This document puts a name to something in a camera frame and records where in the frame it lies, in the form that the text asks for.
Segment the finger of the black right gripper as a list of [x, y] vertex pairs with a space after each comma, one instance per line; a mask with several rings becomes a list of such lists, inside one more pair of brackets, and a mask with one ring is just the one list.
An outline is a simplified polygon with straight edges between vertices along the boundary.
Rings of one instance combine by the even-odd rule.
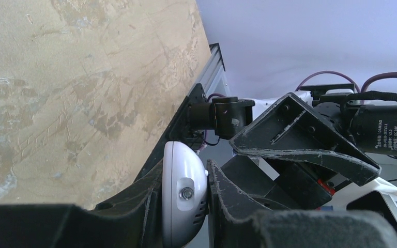
[[294, 93], [279, 98], [229, 144], [237, 154], [294, 163], [321, 181], [366, 185], [381, 167]]
[[230, 181], [270, 209], [313, 210], [332, 200], [334, 193], [303, 165], [266, 159], [266, 166], [278, 170], [276, 179], [246, 156], [234, 156], [221, 169]]

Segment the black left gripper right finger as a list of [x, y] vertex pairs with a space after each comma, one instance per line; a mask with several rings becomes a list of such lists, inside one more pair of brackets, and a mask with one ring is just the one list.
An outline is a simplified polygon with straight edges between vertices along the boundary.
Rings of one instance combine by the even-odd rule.
[[210, 247], [397, 247], [394, 229], [369, 211], [273, 211], [207, 161]]

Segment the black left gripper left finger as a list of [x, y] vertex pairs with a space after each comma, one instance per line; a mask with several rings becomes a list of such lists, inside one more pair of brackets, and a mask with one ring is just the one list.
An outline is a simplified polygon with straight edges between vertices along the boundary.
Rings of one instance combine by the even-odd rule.
[[0, 205], [0, 247], [162, 247], [162, 164], [99, 203]]

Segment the white remote control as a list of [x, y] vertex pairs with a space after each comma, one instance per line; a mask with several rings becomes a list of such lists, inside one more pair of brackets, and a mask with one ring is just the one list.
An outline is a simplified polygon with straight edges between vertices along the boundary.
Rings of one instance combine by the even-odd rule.
[[183, 247], [200, 231], [207, 211], [208, 171], [195, 151], [182, 142], [164, 147], [162, 169], [162, 240]]

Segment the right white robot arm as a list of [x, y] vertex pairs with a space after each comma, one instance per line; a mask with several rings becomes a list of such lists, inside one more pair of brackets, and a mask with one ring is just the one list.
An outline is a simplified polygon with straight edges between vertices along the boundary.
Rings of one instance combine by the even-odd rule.
[[397, 93], [368, 90], [382, 79], [397, 79], [397, 72], [375, 75], [362, 89], [299, 85], [312, 101], [291, 92], [263, 111], [256, 100], [214, 98], [189, 107], [188, 125], [214, 130], [237, 154], [269, 160], [277, 185], [298, 206], [315, 209], [379, 176], [369, 153], [397, 156]]

